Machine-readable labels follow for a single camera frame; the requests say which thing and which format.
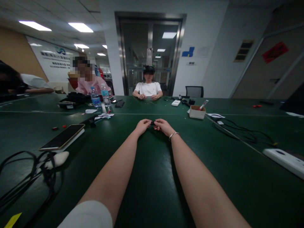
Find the hand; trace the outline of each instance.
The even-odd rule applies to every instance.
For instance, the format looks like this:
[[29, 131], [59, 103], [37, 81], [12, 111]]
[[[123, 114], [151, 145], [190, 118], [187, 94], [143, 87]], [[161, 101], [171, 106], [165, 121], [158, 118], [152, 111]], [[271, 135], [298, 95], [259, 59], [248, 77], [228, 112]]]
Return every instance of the hand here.
[[9, 93], [17, 93], [17, 91], [16, 90], [7, 90]]
[[159, 98], [158, 95], [152, 95], [152, 96], [151, 96], [151, 99], [152, 99], [153, 101], [156, 101], [158, 98]]
[[138, 98], [141, 99], [141, 100], [144, 100], [144, 99], [147, 99], [147, 96], [144, 95], [144, 94], [139, 94]]
[[154, 130], [161, 130], [168, 137], [176, 132], [166, 120], [157, 119], [154, 124]]
[[138, 134], [138, 136], [141, 136], [147, 130], [147, 128], [151, 126], [151, 122], [152, 120], [148, 119], [139, 121], [134, 131]]

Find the water bottle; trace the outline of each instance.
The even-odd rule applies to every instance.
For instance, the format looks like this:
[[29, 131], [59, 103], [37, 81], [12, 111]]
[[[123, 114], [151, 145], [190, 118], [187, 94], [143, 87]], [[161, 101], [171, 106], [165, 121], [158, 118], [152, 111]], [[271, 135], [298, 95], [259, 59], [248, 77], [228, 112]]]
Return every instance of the water bottle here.
[[109, 92], [106, 89], [105, 84], [101, 84], [100, 90], [101, 90], [102, 99], [104, 100], [105, 107], [110, 107], [111, 103], [109, 99]]
[[89, 95], [91, 96], [94, 107], [101, 107], [100, 97], [99, 97], [97, 91], [95, 90], [95, 87], [91, 86]]

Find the person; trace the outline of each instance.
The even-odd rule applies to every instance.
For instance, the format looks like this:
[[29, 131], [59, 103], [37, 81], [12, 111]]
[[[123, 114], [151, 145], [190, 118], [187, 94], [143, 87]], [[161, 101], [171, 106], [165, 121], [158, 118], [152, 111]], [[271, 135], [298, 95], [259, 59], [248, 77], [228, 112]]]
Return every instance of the person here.
[[20, 74], [5, 63], [0, 63], [1, 93], [52, 93], [52, 87], [42, 78]]
[[143, 69], [143, 76], [145, 77], [145, 83], [137, 83], [133, 96], [144, 100], [147, 97], [151, 97], [153, 101], [163, 96], [161, 86], [158, 82], [152, 82], [154, 77], [155, 69], [152, 66], [146, 66]]
[[91, 90], [91, 86], [94, 86], [98, 94], [101, 94], [101, 84], [104, 84], [106, 89], [109, 91], [109, 94], [111, 94], [111, 88], [107, 86], [105, 80], [101, 77], [95, 76], [92, 64], [88, 62], [86, 57], [75, 57], [73, 59], [73, 67], [75, 67], [75, 70], [78, 71], [78, 74], [80, 75], [80, 78], [77, 78], [77, 92], [87, 95]]
[[[58, 228], [114, 227], [132, 172], [138, 138], [151, 122], [139, 121]], [[250, 227], [210, 171], [170, 124], [163, 119], [157, 119], [154, 124], [154, 130], [162, 131], [172, 143], [177, 175], [196, 227]]]

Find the small cardboard box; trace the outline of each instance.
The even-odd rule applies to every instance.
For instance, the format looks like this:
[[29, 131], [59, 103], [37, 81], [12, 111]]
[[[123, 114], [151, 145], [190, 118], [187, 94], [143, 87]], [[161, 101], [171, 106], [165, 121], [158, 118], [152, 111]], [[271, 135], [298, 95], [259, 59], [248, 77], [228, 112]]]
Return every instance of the small cardboard box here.
[[202, 110], [199, 110], [199, 108], [200, 108], [200, 106], [198, 106], [198, 105], [190, 106], [189, 116], [191, 118], [204, 119], [205, 114], [206, 114], [206, 109], [204, 107], [204, 108], [202, 108]]

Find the white cloth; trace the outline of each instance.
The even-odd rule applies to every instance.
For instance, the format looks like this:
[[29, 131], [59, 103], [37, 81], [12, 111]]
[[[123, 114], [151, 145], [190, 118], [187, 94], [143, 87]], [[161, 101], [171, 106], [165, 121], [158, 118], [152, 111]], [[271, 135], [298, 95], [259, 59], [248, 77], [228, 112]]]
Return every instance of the white cloth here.
[[52, 87], [42, 78], [31, 74], [20, 74], [22, 81], [28, 85], [30, 89], [40, 89], [47, 88], [52, 89]]
[[138, 91], [139, 94], [144, 94], [147, 97], [150, 97], [152, 95], [157, 95], [159, 91], [161, 91], [161, 86], [158, 82], [152, 82], [152, 83], [137, 83], [136, 91]]
[[104, 204], [85, 201], [77, 205], [58, 228], [113, 228], [112, 217]]

